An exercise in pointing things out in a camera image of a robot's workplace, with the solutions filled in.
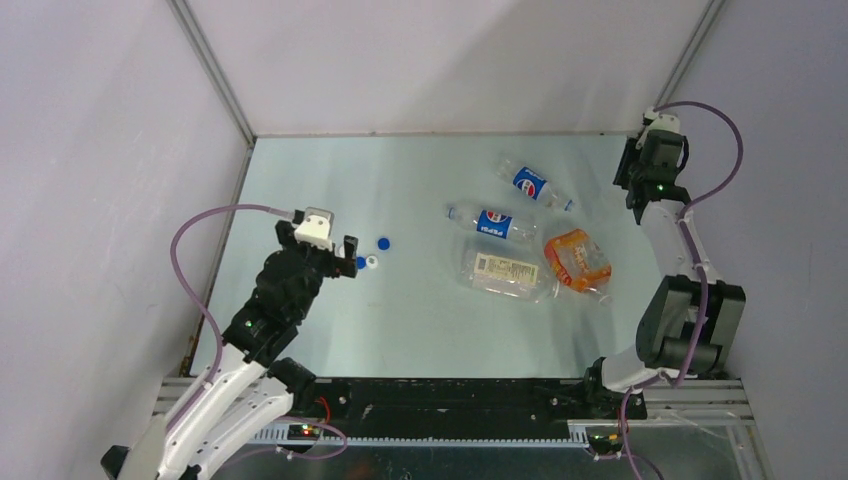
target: plastic bottle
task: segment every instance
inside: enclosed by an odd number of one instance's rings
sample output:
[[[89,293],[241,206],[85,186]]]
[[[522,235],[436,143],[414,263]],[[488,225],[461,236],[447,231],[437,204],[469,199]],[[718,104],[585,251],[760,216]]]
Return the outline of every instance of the plastic bottle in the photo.
[[[492,252],[478,242],[467,243],[459,268],[460,283],[534,303],[557,298],[567,288],[533,255]]]
[[[448,218],[466,230],[478,231],[519,243],[536,238],[536,225],[529,219],[511,217],[473,203],[448,207]]]
[[[525,195],[553,210],[571,210],[574,201],[547,179],[521,162],[501,156],[496,174],[504,181],[515,185]]]
[[[578,228],[554,237],[545,244],[544,253],[558,283],[593,295],[602,305],[612,302],[606,289],[612,266],[586,232]]]

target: cable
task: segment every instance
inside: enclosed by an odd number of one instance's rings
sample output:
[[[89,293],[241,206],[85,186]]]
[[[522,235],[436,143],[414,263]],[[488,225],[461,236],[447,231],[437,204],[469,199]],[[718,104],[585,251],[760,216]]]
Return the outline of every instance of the cable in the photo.
[[[609,454],[609,455],[599,455],[595,451],[593,451],[591,447],[587,448],[583,451],[586,452],[587,454],[589,454],[590,456],[592,456],[592,458],[595,458],[596,461],[598,461],[598,460],[620,460],[622,457],[626,456],[626,455],[618,456],[618,455],[615,455],[615,454],[612,454],[612,453]],[[665,480],[665,477],[663,476],[662,472],[660,471],[660,468],[654,462],[652,462],[652,461],[648,460],[647,458],[640,456],[640,455],[630,455],[629,457],[635,458],[636,460],[644,462],[645,465],[650,467],[651,470],[653,470],[654,473],[657,474],[657,478],[659,480]]]
[[[680,159],[680,166],[677,167],[677,174],[679,175],[686,168],[686,164],[689,163],[689,139],[686,136],[683,136],[683,157]]]
[[[654,383],[658,382],[659,380],[660,380],[660,376],[657,375],[656,377],[649,378],[648,380],[645,380],[642,383],[637,383],[636,385],[633,385],[632,387],[628,388],[627,393],[624,394],[624,398],[621,399],[620,418],[622,418],[622,419],[627,418],[627,401],[630,400],[630,394],[632,394],[634,390],[641,390],[645,387],[653,385]],[[621,437],[624,439],[624,456],[626,456],[627,460],[630,462],[630,468],[633,470],[633,474],[636,476],[636,478],[638,480],[642,480],[642,475],[639,473],[639,469],[636,468],[636,462],[634,461],[634,459],[639,458],[642,461],[644,461],[645,463],[647,463],[648,466],[650,466],[657,473],[657,476],[659,476],[661,480],[664,480],[662,473],[659,471],[657,466],[654,465],[653,462],[651,462],[650,460],[648,460],[645,457],[638,457],[636,455],[633,455],[633,453],[630,451],[630,439],[629,439],[629,435],[627,433],[627,429],[623,428],[623,429],[620,429],[620,430],[621,430]]]
[[[180,263],[177,260],[177,245],[180,243],[180,239],[183,234],[191,228],[195,223],[203,220],[204,218],[211,217],[213,215],[217,215],[219,213],[225,212],[234,212],[236,210],[259,210],[262,212],[268,212],[272,215],[277,215],[278,217],[282,217],[286,220],[291,220],[294,218],[294,215],[291,212],[287,212],[285,210],[278,210],[276,208],[268,207],[265,205],[255,205],[255,204],[237,204],[237,205],[227,205],[225,207],[213,208],[211,210],[206,210],[205,212],[198,213],[197,215],[191,217],[189,221],[183,224],[177,233],[174,234],[174,238],[171,240],[171,265],[174,267],[174,273],[177,275],[177,280],[179,280],[180,285],[182,285],[183,290],[185,290],[188,298],[200,309],[200,312],[203,314],[203,319],[205,319],[209,323],[209,327],[212,328],[212,333],[215,335],[215,360],[212,362],[212,366],[209,369],[209,372],[206,374],[206,381],[211,382],[215,375],[218,373],[218,367],[221,365],[221,356],[224,352],[224,342],[221,338],[221,329],[218,328],[218,323],[215,321],[215,318],[212,317],[212,314],[209,312],[209,309],[204,305],[203,300],[200,299],[200,296],[192,290],[191,286],[188,284],[188,280],[186,280],[185,275],[183,274],[182,269],[180,268]],[[168,421],[167,431],[170,431],[174,428],[174,425],[180,421],[183,416],[185,416],[186,412],[189,411],[192,405],[197,402],[197,399],[200,398],[200,395],[203,394],[205,389],[203,387],[198,388],[192,395],[189,397],[188,401],[174,414],[170,421]]]
[[[230,457],[229,460],[227,460],[226,462],[224,462],[223,465],[221,465],[221,468],[223,469],[223,468],[231,467],[231,466],[235,465],[238,462],[241,462],[242,460],[244,460],[246,458],[252,457],[254,455],[265,454],[265,453],[284,453],[285,452],[287,457],[290,456],[292,458],[300,458],[300,459],[303,459],[303,460],[326,460],[328,458],[333,458],[335,456],[341,455],[342,452],[347,450],[347,446],[348,446],[347,436],[341,430],[339,430],[338,428],[336,428],[332,425],[319,424],[319,423],[313,422],[311,420],[307,420],[305,418],[298,418],[298,417],[279,417],[279,418],[277,418],[277,420],[285,421],[285,422],[289,422],[289,423],[306,424],[306,425],[311,425],[313,427],[320,427],[320,428],[323,428],[325,430],[329,430],[329,431],[331,431],[331,432],[333,432],[333,433],[335,433],[336,435],[339,436],[339,438],[342,440],[342,446],[340,448],[337,448],[336,450],[333,450],[332,452],[330,452],[328,454],[325,454],[325,455],[305,455],[303,453],[297,453],[297,452],[292,452],[290,450],[286,450],[279,445],[274,446],[274,447],[256,448],[256,449],[244,452],[240,455]]]
[[[730,117],[725,115],[724,112],[717,109],[716,107],[713,107],[712,105],[707,105],[706,103],[702,103],[702,102],[693,102],[693,101],[686,100],[686,101],[671,102],[671,103],[666,103],[665,105],[660,105],[659,107],[656,107],[654,109],[654,111],[661,112],[663,110],[668,110],[669,108],[675,108],[675,107],[697,107],[697,108],[706,110],[706,111],[716,115],[717,117],[724,120],[724,123],[726,123],[727,126],[730,127],[730,130],[733,132],[733,137],[736,139],[736,163],[733,165],[733,169],[730,171],[730,174],[727,176],[727,178],[724,179],[723,182],[718,184],[717,187],[715,187],[714,189],[710,190],[709,192],[701,195],[700,197],[696,198],[695,200],[692,200],[689,203],[689,205],[686,205],[685,207],[683,207],[683,210],[680,211],[680,218],[683,218],[683,216],[686,215],[686,212],[688,212],[692,207],[694,207],[695,205],[697,205],[697,204],[703,202],[704,200],[712,197],[716,193],[724,190],[724,187],[726,187],[731,182],[731,180],[733,180],[733,178],[736,177],[736,174],[739,172],[739,167],[742,166],[742,154],[745,152],[745,147],[742,144],[742,134],[739,133],[739,127],[737,127],[736,124],[733,123],[733,120],[731,120]]]
[[[330,413],[330,404],[327,403],[327,399],[324,398],[324,397],[318,397],[315,400],[315,403],[320,403],[321,405],[324,406],[324,412],[326,414],[326,415],[324,415],[324,423],[330,423],[330,419],[332,418],[332,414]]]
[[[684,222],[683,219],[686,216],[686,213],[690,209],[692,209],[692,207],[712,197],[716,193],[724,190],[724,188],[728,184],[730,184],[733,178],[736,177],[736,174],[739,172],[739,168],[742,166],[742,156],[745,152],[745,146],[742,143],[742,134],[739,132],[739,127],[737,127],[733,120],[731,120],[730,117],[728,117],[724,112],[717,109],[716,107],[713,107],[712,105],[708,105],[702,102],[680,101],[661,105],[655,108],[654,110],[660,112],[674,107],[697,107],[718,116],[719,118],[724,120],[724,123],[726,123],[728,127],[730,127],[730,130],[733,132],[733,137],[736,139],[736,163],[734,163],[733,169],[730,171],[730,174],[727,176],[727,178],[725,178],[724,181],[718,184],[717,187],[701,195],[700,197],[697,197],[695,200],[692,200],[692,202],[690,202],[688,205],[684,206],[677,216],[678,224],[680,225],[680,232],[683,234],[683,239],[686,242],[687,248],[689,248],[689,253],[692,255],[692,261],[695,263],[695,270],[698,272],[698,277],[701,280],[701,302],[698,306],[698,316],[695,320],[695,327],[692,330],[692,336],[689,341],[689,348],[686,351],[686,357],[684,357],[683,363],[680,365],[680,373],[677,374],[677,378],[674,380],[674,387],[676,388],[683,385],[683,380],[686,377],[686,373],[689,371],[689,367],[692,365],[692,358],[694,358],[695,356],[695,349],[698,346],[698,339],[701,337],[701,331],[704,329],[704,324],[707,323],[707,303],[709,301],[709,283],[707,282],[707,274],[704,271],[702,259],[701,256],[698,254],[698,247],[695,245],[695,241],[692,238],[692,233],[689,231],[689,227],[686,225],[686,222]]]

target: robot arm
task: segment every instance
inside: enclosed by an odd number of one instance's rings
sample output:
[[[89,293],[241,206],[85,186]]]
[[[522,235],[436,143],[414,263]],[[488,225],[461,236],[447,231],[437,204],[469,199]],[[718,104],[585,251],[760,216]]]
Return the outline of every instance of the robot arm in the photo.
[[[675,185],[689,156],[686,137],[678,133],[680,122],[649,109],[643,125],[639,135],[628,139],[613,183],[627,190],[627,208],[650,240],[664,278],[639,322],[635,344],[600,361],[597,377],[606,390],[618,393],[660,374],[721,370],[745,305],[742,288],[724,283],[710,263],[693,212],[680,217],[691,202],[686,189]],[[688,371],[679,372],[700,307],[702,283],[696,268],[703,269],[708,285],[706,323]]]
[[[324,278],[356,277],[358,241],[346,236],[337,257],[332,223],[331,212],[314,208],[277,223],[282,248],[265,261],[251,298],[221,336],[215,375],[199,376],[132,449],[113,446],[101,459],[110,478],[209,479],[256,431],[312,401],[315,376],[277,357],[297,336]],[[257,380],[253,393],[232,405]]]

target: white label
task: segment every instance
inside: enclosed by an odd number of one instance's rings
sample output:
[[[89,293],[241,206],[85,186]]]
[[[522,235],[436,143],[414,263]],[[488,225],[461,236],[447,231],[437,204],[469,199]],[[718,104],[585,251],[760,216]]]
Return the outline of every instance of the white label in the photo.
[[[474,273],[532,287],[536,285],[539,267],[511,258],[478,253],[474,260]]]

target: orange label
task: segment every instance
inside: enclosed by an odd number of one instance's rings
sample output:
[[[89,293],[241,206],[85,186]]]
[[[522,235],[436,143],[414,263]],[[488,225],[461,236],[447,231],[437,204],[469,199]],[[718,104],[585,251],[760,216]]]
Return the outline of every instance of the orange label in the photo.
[[[604,258],[603,265],[595,265],[594,269],[591,268],[588,258],[589,248],[593,253]],[[591,286],[602,285],[612,275],[612,266],[602,256],[600,248],[592,242],[586,232],[579,228],[548,240],[545,244],[545,258],[548,259],[557,279],[563,285],[578,292]],[[568,271],[563,264],[563,258],[573,259],[576,271]]]

